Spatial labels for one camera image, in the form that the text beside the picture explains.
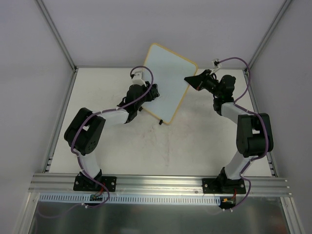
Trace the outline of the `yellow framed whiteboard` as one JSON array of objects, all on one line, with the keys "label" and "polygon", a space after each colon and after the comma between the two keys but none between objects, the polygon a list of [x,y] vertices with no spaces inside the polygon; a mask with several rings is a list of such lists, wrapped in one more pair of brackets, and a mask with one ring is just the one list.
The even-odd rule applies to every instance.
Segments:
[{"label": "yellow framed whiteboard", "polygon": [[144,66],[153,73],[159,97],[144,103],[142,107],[162,123],[170,124],[189,89],[189,84],[184,78],[194,76],[198,66],[157,43],[151,44]]}]

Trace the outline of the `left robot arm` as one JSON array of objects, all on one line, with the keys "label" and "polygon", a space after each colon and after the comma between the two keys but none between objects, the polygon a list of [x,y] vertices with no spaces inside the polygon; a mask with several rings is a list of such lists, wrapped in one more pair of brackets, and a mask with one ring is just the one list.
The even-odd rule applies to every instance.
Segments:
[{"label": "left robot arm", "polygon": [[80,172],[74,182],[74,191],[98,192],[104,190],[103,186],[110,192],[115,190],[114,185],[107,184],[115,178],[102,175],[95,155],[102,131],[105,127],[131,122],[142,110],[144,103],[157,97],[159,97],[157,84],[149,82],[143,85],[133,84],[115,109],[95,113],[87,108],[78,111],[64,134],[64,139],[77,157],[80,166]]}]

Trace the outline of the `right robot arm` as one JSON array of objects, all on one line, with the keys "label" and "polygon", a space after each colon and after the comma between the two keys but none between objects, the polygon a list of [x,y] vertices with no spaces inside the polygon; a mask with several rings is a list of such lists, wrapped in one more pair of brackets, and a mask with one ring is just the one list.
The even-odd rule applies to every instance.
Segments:
[{"label": "right robot arm", "polygon": [[236,78],[224,75],[217,80],[211,70],[184,79],[195,90],[209,91],[214,99],[213,108],[237,126],[237,152],[230,163],[223,167],[215,179],[202,179],[205,194],[245,194],[246,180],[243,178],[251,164],[262,159],[273,149],[273,134],[270,117],[266,113],[255,113],[236,104],[233,98]]}]

